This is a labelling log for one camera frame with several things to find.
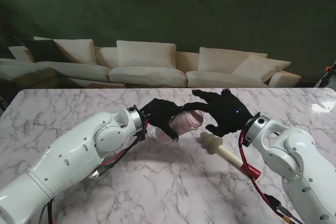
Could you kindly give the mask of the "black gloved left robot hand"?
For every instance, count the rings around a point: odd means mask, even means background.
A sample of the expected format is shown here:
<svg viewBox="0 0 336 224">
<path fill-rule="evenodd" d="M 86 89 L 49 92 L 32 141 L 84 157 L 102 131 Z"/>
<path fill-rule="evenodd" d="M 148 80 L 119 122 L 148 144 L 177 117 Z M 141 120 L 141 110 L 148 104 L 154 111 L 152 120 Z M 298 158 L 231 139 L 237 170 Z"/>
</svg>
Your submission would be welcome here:
<svg viewBox="0 0 336 224">
<path fill-rule="evenodd" d="M 169 125 L 171 118 L 184 111 L 183 106 L 178 106 L 172 101 L 154 98 L 140 112 L 152 126 L 160 128 L 173 141 L 178 141 L 179 137 Z"/>
</svg>

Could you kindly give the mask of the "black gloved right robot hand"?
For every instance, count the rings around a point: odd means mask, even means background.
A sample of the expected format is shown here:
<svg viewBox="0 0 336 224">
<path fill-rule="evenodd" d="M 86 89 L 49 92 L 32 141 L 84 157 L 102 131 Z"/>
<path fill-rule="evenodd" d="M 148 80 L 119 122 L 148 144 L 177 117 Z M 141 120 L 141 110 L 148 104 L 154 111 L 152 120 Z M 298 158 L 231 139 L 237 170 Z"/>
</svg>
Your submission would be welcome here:
<svg viewBox="0 0 336 224">
<path fill-rule="evenodd" d="M 205 102 L 187 103 L 182 110 L 199 110 L 210 114 L 217 125 L 209 124 L 205 128 L 218 137 L 242 130 L 253 118 L 246 106 L 229 89 L 224 89 L 221 93 L 193 90 L 192 94 Z"/>
</svg>

